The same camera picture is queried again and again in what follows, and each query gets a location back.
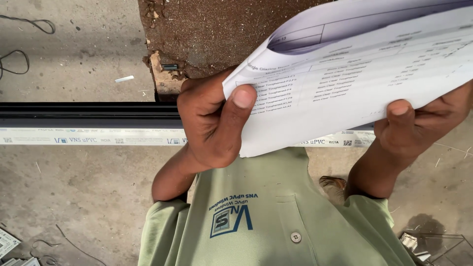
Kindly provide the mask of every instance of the hand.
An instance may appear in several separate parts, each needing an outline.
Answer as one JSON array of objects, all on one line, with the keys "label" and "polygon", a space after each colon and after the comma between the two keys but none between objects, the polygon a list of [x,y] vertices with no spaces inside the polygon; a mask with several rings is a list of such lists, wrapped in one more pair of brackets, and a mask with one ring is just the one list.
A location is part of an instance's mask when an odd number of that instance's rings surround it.
[{"label": "hand", "polygon": [[406,100],[392,102],[387,118],[375,122],[375,136],[393,155],[416,158],[468,116],[472,90],[473,80],[417,110]]},{"label": "hand", "polygon": [[241,132],[256,101],[251,85],[241,85],[225,101],[222,82],[235,69],[186,80],[177,98],[194,173],[230,165],[241,148]]}]

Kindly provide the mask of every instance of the man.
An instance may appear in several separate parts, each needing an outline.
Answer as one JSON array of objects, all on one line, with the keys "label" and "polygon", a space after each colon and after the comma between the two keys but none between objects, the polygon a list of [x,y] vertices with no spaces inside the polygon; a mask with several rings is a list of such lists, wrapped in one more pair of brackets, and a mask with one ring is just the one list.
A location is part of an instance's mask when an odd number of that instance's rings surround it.
[{"label": "man", "polygon": [[399,173],[467,117],[472,82],[418,110],[389,104],[350,171],[344,205],[333,205],[315,188],[303,148],[238,157],[256,91],[242,85],[225,101],[232,70],[182,85],[188,143],[154,179],[139,266],[414,265],[391,230],[387,198]]}]

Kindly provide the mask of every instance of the shirt button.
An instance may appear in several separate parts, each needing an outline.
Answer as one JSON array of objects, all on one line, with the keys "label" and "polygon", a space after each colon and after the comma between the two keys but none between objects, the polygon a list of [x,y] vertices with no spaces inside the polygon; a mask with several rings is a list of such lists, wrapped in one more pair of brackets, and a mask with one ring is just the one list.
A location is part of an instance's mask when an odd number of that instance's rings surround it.
[{"label": "shirt button", "polygon": [[299,233],[292,233],[291,234],[291,240],[294,243],[299,243],[302,240],[302,237],[300,236]]}]

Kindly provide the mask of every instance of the green polo shirt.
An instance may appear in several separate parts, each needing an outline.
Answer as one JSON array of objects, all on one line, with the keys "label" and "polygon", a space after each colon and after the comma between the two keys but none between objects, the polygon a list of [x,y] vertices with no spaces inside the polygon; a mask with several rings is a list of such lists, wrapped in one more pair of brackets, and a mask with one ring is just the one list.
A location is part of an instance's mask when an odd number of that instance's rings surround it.
[{"label": "green polo shirt", "polygon": [[286,148],[197,176],[192,204],[155,203],[139,266],[406,266],[387,200],[334,206],[315,188],[304,148]]}]

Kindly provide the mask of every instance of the paper sheet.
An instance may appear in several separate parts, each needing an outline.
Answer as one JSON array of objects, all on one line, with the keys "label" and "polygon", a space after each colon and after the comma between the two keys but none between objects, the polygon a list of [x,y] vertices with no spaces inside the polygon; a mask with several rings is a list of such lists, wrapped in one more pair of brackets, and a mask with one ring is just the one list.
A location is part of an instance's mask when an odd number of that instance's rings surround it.
[{"label": "paper sheet", "polygon": [[278,28],[223,82],[251,84],[251,157],[419,108],[473,78],[473,1],[337,1]]}]

